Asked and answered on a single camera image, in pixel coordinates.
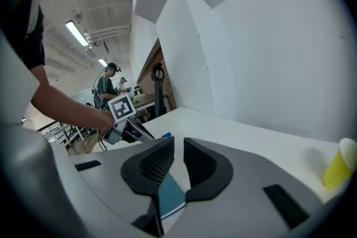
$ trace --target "ceiling light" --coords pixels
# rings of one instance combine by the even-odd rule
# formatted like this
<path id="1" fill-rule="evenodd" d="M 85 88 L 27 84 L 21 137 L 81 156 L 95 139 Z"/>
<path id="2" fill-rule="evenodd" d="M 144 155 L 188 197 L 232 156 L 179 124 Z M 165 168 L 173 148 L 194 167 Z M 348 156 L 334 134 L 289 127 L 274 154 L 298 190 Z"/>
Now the ceiling light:
<path id="1" fill-rule="evenodd" d="M 82 44 L 82 46 L 87 46 L 88 43 L 82 34 L 79 32 L 78 28 L 74 25 L 74 22 L 71 20 L 66 23 L 68 30 L 76 37 L 76 39 Z"/>
<path id="2" fill-rule="evenodd" d="M 98 61 L 99 61 L 103 66 L 107 66 L 107 63 L 106 63 L 103 59 L 98 59 Z"/>

